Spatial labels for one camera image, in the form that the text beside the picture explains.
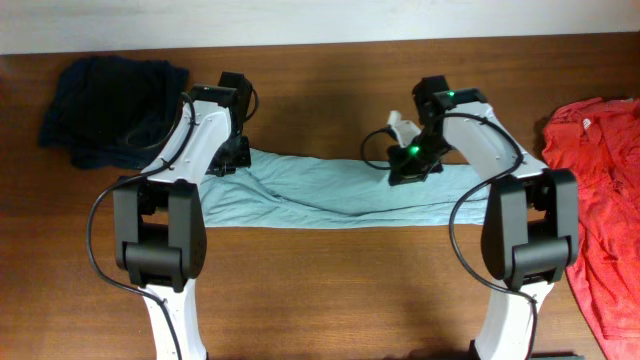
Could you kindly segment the light blue t-shirt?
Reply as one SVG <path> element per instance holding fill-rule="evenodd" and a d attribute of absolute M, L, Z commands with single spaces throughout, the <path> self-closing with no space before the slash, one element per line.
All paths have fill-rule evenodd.
<path fill-rule="evenodd" d="M 252 164 L 207 175 L 199 191 L 208 227 L 351 229 L 480 225 L 488 192 L 456 201 L 480 181 L 469 165 L 447 165 L 426 181 L 388 183 L 377 165 L 357 160 L 285 156 L 253 149 Z"/>

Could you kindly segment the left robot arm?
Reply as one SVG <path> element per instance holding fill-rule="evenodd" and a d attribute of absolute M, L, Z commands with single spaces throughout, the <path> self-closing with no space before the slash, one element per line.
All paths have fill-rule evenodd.
<path fill-rule="evenodd" d="M 159 359 L 205 359 L 195 300 L 207 235 L 199 186 L 251 164 L 243 125 L 257 93 L 241 73 L 186 94 L 176 128 L 139 179 L 113 191 L 116 264 L 143 298 Z"/>

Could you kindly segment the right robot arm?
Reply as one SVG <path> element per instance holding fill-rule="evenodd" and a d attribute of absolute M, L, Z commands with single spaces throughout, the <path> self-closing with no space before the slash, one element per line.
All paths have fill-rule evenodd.
<path fill-rule="evenodd" d="M 426 77 L 412 90 L 419 121 L 393 115 L 387 129 L 392 186 L 423 182 L 443 169 L 441 159 L 460 152 L 479 184 L 453 207 L 487 189 L 480 247 L 491 277 L 471 276 L 491 291 L 469 359 L 532 359 L 545 298 L 579 253 L 578 191 L 567 169 L 552 170 L 504 128 L 476 88 L 452 90 L 444 76 Z"/>

